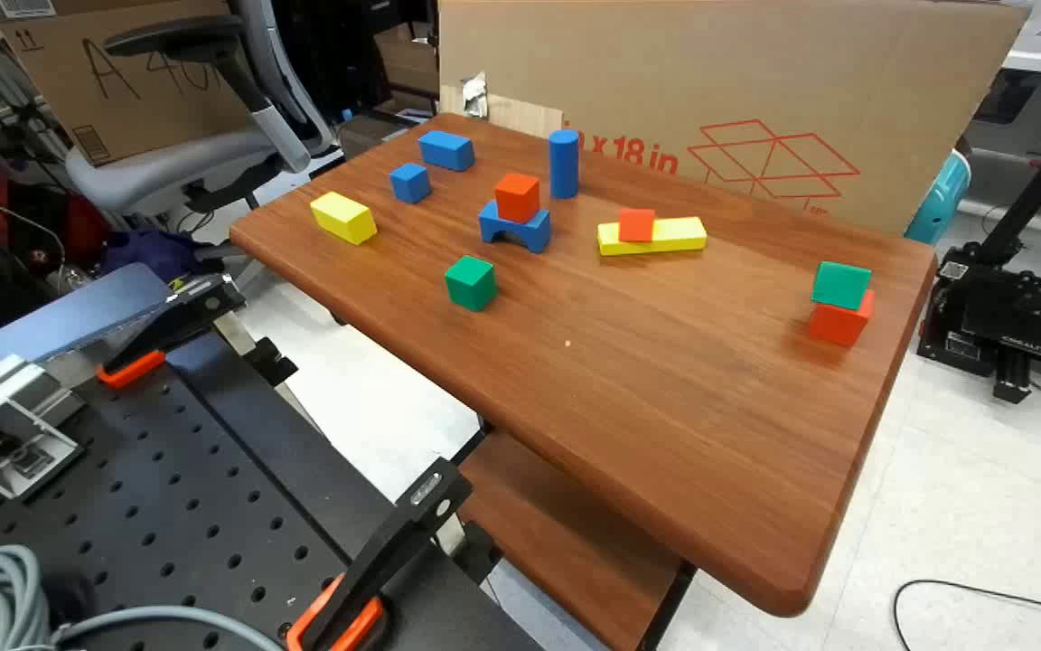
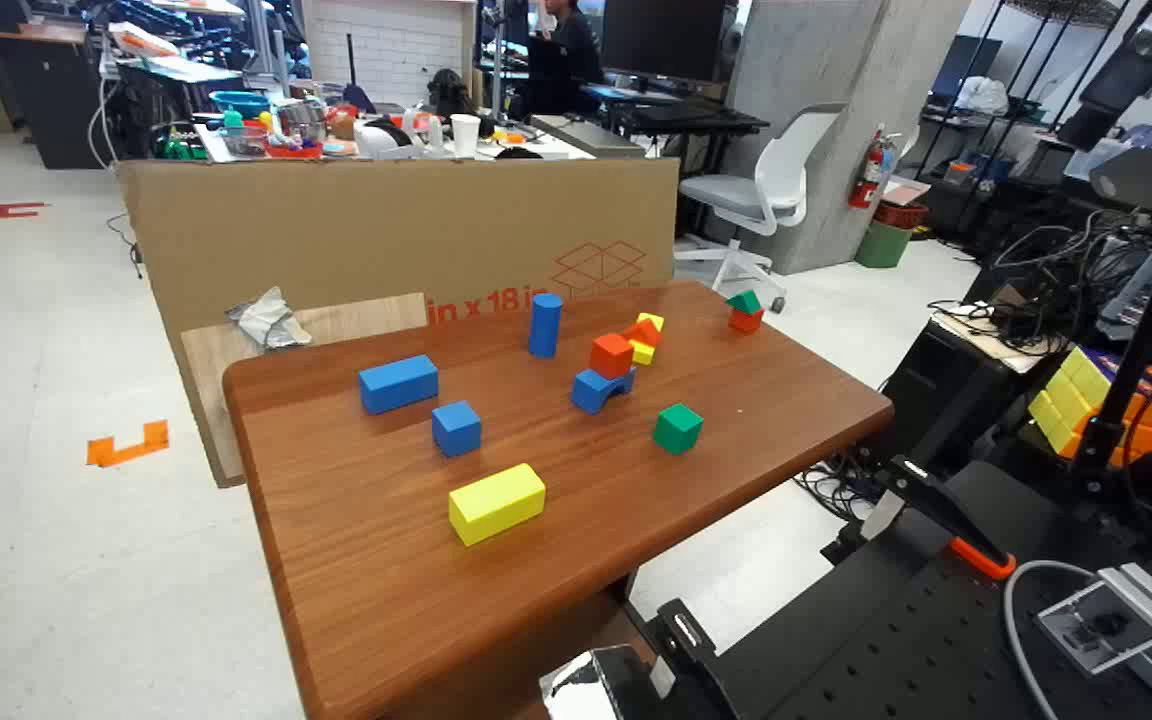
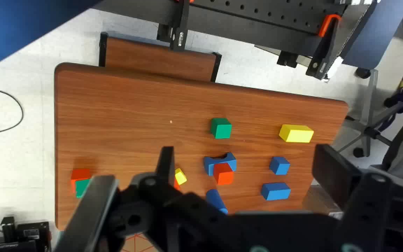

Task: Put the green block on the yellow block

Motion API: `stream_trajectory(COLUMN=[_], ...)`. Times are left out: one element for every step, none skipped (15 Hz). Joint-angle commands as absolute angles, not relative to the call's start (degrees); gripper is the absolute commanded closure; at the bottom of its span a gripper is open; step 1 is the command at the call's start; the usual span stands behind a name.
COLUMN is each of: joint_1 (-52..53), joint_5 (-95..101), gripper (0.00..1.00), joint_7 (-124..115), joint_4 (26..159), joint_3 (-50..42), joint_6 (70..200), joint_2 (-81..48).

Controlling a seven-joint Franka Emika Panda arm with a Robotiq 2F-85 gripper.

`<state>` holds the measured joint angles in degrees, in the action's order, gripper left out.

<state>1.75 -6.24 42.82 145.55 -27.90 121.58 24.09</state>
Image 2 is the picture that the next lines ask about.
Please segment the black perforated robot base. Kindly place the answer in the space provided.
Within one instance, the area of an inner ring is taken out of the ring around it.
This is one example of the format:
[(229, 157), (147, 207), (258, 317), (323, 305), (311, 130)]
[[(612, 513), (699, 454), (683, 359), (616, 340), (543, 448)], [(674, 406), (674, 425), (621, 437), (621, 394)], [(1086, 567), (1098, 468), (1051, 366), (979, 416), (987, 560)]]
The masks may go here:
[(1019, 560), (1005, 584), (906, 513), (737, 645), (653, 615), (697, 720), (1152, 720), (1152, 549), (1127, 508), (984, 458), (943, 484)]

